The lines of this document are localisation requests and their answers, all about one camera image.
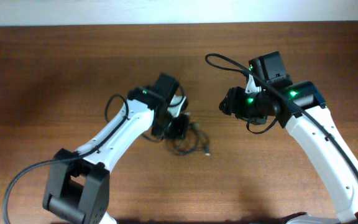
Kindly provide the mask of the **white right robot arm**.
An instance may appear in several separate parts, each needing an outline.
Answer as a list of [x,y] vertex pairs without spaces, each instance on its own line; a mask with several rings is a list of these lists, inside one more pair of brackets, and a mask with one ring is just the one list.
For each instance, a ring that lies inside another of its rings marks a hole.
[[340,135],[326,101],[310,81],[293,83],[279,52],[253,58],[249,66],[223,57],[246,86],[230,88],[220,102],[226,115],[250,125],[279,124],[301,146],[334,203],[338,223],[358,223],[358,160]]

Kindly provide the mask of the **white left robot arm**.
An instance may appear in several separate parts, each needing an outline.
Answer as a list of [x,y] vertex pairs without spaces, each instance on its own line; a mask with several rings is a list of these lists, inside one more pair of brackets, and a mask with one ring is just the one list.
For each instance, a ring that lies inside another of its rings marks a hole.
[[174,77],[161,73],[150,86],[123,98],[120,112],[91,140],[53,157],[42,206],[70,223],[115,223],[109,215],[110,174],[131,144],[151,130],[157,139],[175,138],[188,124],[187,100]]

